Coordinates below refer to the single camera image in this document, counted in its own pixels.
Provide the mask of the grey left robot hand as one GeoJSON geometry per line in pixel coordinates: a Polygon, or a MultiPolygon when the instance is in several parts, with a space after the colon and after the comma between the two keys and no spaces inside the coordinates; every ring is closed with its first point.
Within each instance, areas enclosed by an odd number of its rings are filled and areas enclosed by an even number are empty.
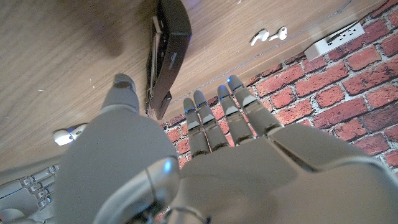
{"type": "Polygon", "coordinates": [[[56,223],[396,223],[397,177],[328,133],[281,124],[236,77],[218,88],[228,141],[204,96],[184,101],[192,158],[141,116],[118,74],[60,162],[56,223]]]}

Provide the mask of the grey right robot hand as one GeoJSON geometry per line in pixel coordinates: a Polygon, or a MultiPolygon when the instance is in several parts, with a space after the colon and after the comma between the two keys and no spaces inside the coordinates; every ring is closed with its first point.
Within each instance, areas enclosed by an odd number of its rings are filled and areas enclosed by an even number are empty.
{"type": "Polygon", "coordinates": [[[1,223],[54,223],[59,157],[1,172],[1,223]]]}

